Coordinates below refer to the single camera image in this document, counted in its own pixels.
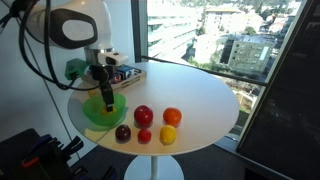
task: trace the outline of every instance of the green object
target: green object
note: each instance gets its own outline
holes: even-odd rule
[[[82,110],[85,115],[96,125],[108,127],[112,129],[118,126],[124,118],[122,115],[126,107],[126,98],[121,95],[114,93],[114,109],[113,112],[102,113],[102,109],[105,107],[105,103],[102,99],[102,95],[95,95],[89,98],[83,105]]]
[[[67,62],[65,76],[68,80],[81,77],[89,64],[81,59],[72,59]]]

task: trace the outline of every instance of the lemon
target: lemon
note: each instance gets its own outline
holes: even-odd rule
[[[110,112],[107,111],[106,106],[103,106],[101,109],[101,115],[108,115],[114,112],[117,112],[117,109],[115,107],[113,107],[112,111]]]
[[[93,97],[93,96],[97,95],[97,92],[95,90],[89,90],[88,95],[89,95],[89,97]]]
[[[160,130],[160,140],[163,144],[169,145],[176,139],[176,129],[171,125],[164,125]]]

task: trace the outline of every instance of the table pedestal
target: table pedestal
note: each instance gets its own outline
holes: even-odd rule
[[[183,180],[179,163],[172,156],[137,156],[128,166],[125,180]]]

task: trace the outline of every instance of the red tomato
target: red tomato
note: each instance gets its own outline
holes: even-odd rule
[[[151,132],[148,129],[141,129],[138,133],[138,140],[141,143],[148,143],[151,140]]]
[[[140,127],[148,127],[153,120],[153,111],[146,105],[138,106],[134,111],[134,120]]]

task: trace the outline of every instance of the rooftop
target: rooftop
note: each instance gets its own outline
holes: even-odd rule
[[[210,7],[205,10],[206,12],[236,12],[241,13],[238,8],[235,7]]]
[[[234,39],[235,41],[250,42],[264,44],[267,42],[274,43],[274,39],[265,38],[263,36],[252,36],[252,35],[231,35],[229,39]]]

